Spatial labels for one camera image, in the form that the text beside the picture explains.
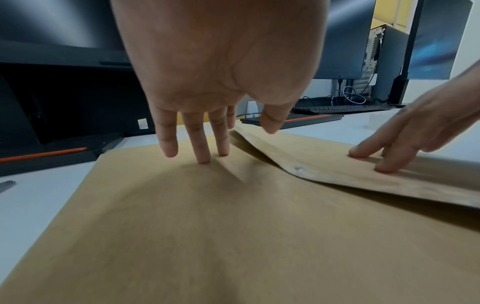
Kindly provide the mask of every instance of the hand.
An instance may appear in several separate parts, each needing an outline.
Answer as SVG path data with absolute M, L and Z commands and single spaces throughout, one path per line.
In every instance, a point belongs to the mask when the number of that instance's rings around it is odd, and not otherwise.
M 383 148 L 380 172 L 396 172 L 422 150 L 432 152 L 480 119 L 480 65 L 427 92 L 350 150 L 365 158 Z
M 248 94 L 260 122 L 280 129 L 320 60 L 328 0 L 112 0 L 125 48 L 146 94 L 160 147 L 178 153 L 181 112 L 198 163 L 230 150 L 235 106 Z

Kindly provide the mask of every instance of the white tabletop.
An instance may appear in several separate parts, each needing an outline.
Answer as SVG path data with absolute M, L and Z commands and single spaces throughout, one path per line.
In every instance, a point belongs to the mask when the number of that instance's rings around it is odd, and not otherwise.
M 369 119 L 370 113 L 346 115 L 340 121 L 284 132 L 358 144 L 374 132 L 367 129 Z M 205 124 L 205 132 L 212 134 L 209 124 Z M 184 126 L 178 126 L 177 136 L 179 140 L 188 138 Z M 479 138 L 480 124 L 476 124 L 434 155 L 480 162 Z M 137 136 L 125 138 L 116 149 L 151 144 L 158 144 L 155 135 Z M 0 282 L 45 230 L 93 165 L 94 162 L 90 162 L 0 177 L 0 182 L 17 182 L 15 187 L 0 193 Z

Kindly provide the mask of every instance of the black monitor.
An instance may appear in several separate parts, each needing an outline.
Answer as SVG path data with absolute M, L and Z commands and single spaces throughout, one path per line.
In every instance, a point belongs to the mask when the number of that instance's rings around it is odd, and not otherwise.
M 109 0 L 0 0 L 0 63 L 130 67 Z
M 470 0 L 420 0 L 403 75 L 450 79 L 471 10 Z
M 320 65 L 314 79 L 362 77 L 376 0 L 331 0 Z

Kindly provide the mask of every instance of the computer keyboard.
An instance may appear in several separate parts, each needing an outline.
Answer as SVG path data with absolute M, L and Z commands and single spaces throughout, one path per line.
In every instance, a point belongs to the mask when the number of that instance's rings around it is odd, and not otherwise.
M 291 110 L 292 113 L 297 114 L 348 114 L 348 113 L 358 113 L 358 112 L 373 112 L 373 111 L 384 111 L 395 108 L 391 105 L 381 105 L 381 106 L 364 106 L 364 105 L 355 105 L 355 106 L 325 106 L 325 107 L 297 107 Z

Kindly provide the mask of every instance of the brown paper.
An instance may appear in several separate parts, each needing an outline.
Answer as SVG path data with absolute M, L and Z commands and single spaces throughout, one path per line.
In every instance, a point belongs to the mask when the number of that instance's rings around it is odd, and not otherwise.
M 478 210 L 306 181 L 232 142 L 210 165 L 189 141 L 101 156 L 0 303 L 480 302 Z
M 348 156 L 353 145 L 284 132 L 269 135 L 242 125 L 237 131 L 290 174 L 312 181 L 480 208 L 480 164 L 417 157 L 395 174 L 374 170 L 382 157 Z

